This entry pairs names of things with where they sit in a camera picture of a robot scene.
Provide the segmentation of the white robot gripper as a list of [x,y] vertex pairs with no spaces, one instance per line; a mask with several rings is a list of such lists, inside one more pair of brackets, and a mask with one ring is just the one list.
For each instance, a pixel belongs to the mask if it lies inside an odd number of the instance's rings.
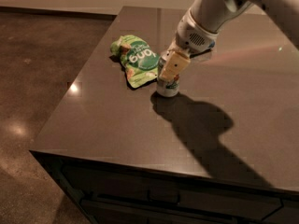
[[188,9],[178,23],[174,38],[174,50],[166,54],[165,63],[159,75],[163,81],[169,82],[182,72],[191,62],[185,54],[199,53],[208,48],[212,41],[216,42],[218,33],[210,32],[198,24],[191,10]]

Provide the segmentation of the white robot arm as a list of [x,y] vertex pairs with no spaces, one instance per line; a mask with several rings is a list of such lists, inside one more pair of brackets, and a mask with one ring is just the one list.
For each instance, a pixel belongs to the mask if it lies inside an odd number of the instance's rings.
[[257,6],[285,36],[299,47],[299,0],[194,0],[178,23],[176,35],[166,50],[159,79],[171,81],[190,63],[193,55],[215,46],[222,26]]

